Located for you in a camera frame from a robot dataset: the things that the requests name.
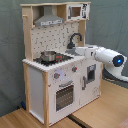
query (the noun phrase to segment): burner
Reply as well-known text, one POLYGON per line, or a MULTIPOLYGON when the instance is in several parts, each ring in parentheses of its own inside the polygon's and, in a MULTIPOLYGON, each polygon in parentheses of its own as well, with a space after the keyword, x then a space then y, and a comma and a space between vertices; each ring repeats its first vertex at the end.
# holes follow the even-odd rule
POLYGON ((48 61, 47 62, 47 61, 43 61, 41 58, 36 58, 33 61, 48 67, 48 66, 52 66, 52 65, 57 64, 57 63, 61 63, 61 62, 67 61, 69 59, 73 59, 73 57, 70 57, 70 56, 67 56, 67 55, 63 55, 63 54, 60 54, 60 53, 57 53, 56 56, 62 56, 61 60, 56 58, 55 61, 48 61))

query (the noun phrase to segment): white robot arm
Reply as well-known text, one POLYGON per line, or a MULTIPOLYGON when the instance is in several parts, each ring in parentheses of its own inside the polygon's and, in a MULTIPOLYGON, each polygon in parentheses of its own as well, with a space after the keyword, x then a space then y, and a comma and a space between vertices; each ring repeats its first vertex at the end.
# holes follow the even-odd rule
POLYGON ((128 77, 121 75, 124 64, 127 60, 127 57, 122 54, 98 46, 76 47, 75 52, 79 55, 85 56, 86 59, 95 59, 96 61, 105 64, 103 75, 106 78, 126 83, 128 82, 128 77))

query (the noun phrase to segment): faucet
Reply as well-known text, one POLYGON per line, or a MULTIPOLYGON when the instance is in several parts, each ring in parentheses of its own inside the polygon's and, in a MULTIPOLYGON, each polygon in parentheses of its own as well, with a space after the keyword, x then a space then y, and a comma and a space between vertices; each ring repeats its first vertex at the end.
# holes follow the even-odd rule
POLYGON ((68 44, 67 48, 68 49, 72 49, 73 47, 75 47, 75 44, 73 44, 72 39, 75 35, 79 35, 80 36, 80 41, 82 41, 82 35, 80 33, 74 33, 71 38, 70 38, 70 43, 68 44))

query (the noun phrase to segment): cabinet handle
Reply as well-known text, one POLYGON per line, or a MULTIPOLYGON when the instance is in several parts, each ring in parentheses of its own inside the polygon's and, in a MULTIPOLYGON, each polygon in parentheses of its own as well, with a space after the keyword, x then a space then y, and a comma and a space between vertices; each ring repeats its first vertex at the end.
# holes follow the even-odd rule
POLYGON ((69 81, 69 82, 66 83, 66 84, 61 84, 61 85, 59 85, 59 87, 66 87, 66 86, 70 85, 72 82, 73 82, 73 81, 71 80, 71 81, 69 81))
POLYGON ((85 76, 83 76, 83 80, 84 80, 84 86, 82 86, 82 90, 85 90, 86 88, 86 77, 85 76))
POLYGON ((68 19, 71 19, 71 17, 72 17, 72 7, 71 6, 69 6, 69 10, 70 10, 70 16, 68 16, 68 19))
POLYGON ((23 17, 26 17, 26 18, 28 18, 28 15, 23 15, 23 17))

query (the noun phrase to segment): backsplash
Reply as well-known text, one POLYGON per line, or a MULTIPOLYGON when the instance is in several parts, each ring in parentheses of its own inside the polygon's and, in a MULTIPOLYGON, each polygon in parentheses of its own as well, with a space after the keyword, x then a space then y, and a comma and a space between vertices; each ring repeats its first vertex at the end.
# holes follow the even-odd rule
MULTIPOLYGON (((79 22, 69 22, 44 27, 35 27, 31 31, 33 58, 40 57, 44 50, 64 51, 70 43, 70 37, 78 33, 79 22)), ((78 36, 73 38, 78 46, 78 36)))

